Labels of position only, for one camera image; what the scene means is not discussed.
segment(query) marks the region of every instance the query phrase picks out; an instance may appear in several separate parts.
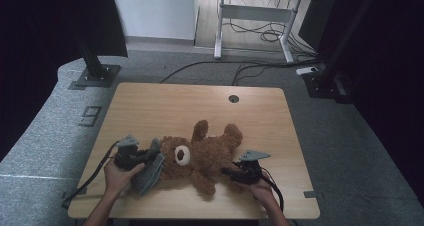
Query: hand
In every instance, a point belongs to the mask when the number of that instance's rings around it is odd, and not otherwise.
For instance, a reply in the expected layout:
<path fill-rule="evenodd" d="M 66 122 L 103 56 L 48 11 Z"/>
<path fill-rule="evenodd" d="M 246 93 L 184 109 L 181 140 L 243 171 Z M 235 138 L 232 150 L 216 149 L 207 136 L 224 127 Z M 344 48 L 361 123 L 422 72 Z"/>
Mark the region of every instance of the hand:
<path fill-rule="evenodd" d="M 114 159 L 110 159 L 104 167 L 106 189 L 105 194 L 118 197 L 128 185 L 131 178 L 144 168 L 144 163 L 135 166 L 131 171 L 123 171 L 115 165 Z"/>
<path fill-rule="evenodd" d="M 262 170 L 262 174 L 269 178 L 268 174 Z M 262 206 L 269 205 L 270 203 L 277 203 L 277 201 L 274 198 L 274 195 L 272 194 L 272 188 L 271 185 L 269 185 L 267 182 L 265 182 L 263 179 L 259 180 L 255 184 L 241 184 L 236 183 L 240 185 L 241 187 L 249 190 L 253 196 L 260 202 Z"/>

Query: brown teddy bear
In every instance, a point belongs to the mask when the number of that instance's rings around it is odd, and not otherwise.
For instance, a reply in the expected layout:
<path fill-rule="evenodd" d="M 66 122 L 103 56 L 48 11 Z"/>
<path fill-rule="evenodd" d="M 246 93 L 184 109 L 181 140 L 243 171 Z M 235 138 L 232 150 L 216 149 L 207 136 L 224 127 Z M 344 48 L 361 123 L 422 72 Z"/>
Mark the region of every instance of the brown teddy bear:
<path fill-rule="evenodd" d="M 194 127 L 191 142 L 181 137 L 164 137 L 160 142 L 160 151 L 165 156 L 160 178 L 190 177 L 199 192 L 215 194 L 211 177 L 220 176 L 224 167 L 237 169 L 232 163 L 232 152 L 241 144 L 243 134 L 235 124 L 228 124 L 219 137 L 206 137 L 207 132 L 208 122 L 202 120 Z M 235 185 L 230 188 L 238 190 Z"/>

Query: teddy bear nose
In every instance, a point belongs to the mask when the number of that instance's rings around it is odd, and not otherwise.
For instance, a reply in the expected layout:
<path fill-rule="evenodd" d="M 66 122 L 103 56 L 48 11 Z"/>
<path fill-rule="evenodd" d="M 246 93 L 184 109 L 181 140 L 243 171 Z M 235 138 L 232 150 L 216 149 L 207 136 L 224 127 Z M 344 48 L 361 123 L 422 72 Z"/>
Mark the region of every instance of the teddy bear nose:
<path fill-rule="evenodd" d="M 187 165 L 190 162 L 190 150 L 185 145 L 180 145 L 175 148 L 175 162 L 181 166 Z"/>

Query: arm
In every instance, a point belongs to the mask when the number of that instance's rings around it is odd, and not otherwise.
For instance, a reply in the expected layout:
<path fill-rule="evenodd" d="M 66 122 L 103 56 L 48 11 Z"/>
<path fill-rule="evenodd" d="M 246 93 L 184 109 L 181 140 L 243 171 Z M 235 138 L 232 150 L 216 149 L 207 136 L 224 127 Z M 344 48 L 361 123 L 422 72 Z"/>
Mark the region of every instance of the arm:
<path fill-rule="evenodd" d="M 246 185 L 238 184 L 243 188 L 248 189 L 259 203 L 265 208 L 268 218 L 273 226 L 289 226 L 289 223 L 278 205 L 277 200 L 272 194 L 271 186 L 264 180 L 260 180 L 256 184 Z"/>
<path fill-rule="evenodd" d="M 105 225 L 113 204 L 118 199 L 121 191 L 127 186 L 131 178 L 143 168 L 144 164 L 139 164 L 131 171 L 122 171 L 115 165 L 113 160 L 109 160 L 104 167 L 106 180 L 105 193 L 83 225 Z"/>

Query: wooden table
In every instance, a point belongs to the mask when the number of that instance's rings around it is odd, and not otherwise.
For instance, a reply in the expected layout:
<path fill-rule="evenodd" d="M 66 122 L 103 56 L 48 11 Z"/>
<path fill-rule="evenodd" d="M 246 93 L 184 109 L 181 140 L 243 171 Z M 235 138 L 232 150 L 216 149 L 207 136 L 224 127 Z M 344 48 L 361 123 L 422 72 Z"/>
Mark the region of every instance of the wooden table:
<path fill-rule="evenodd" d="M 229 100 L 239 98 L 237 103 Z M 320 214 L 284 93 L 278 88 L 121 83 L 116 90 L 80 185 L 115 141 L 129 133 L 139 139 L 139 148 L 149 147 L 153 138 L 165 135 L 191 138 L 199 120 L 209 122 L 208 135 L 221 135 L 235 123 L 244 135 L 235 151 L 238 161 L 246 149 L 271 154 L 259 163 L 270 171 L 285 199 L 288 218 L 314 219 Z M 261 219 L 264 210 L 248 192 L 235 194 L 217 179 L 213 198 L 199 195 L 189 179 L 159 181 L 143 197 L 124 191 L 111 212 L 112 218 Z M 85 195 L 69 208 L 72 218 L 86 218 L 105 188 L 99 173 Z"/>
<path fill-rule="evenodd" d="M 230 19 L 243 19 L 267 22 L 285 23 L 284 34 L 280 38 L 281 47 L 286 57 L 287 63 L 293 63 L 288 38 L 293 27 L 294 20 L 296 19 L 297 11 L 299 9 L 301 0 L 296 0 L 293 8 L 280 9 L 280 8 L 266 8 L 266 7 L 251 7 L 245 5 L 230 5 L 225 4 L 224 0 L 220 0 L 218 12 L 218 29 L 215 36 L 215 52 L 214 58 L 221 58 L 222 49 L 222 20 L 224 18 Z"/>

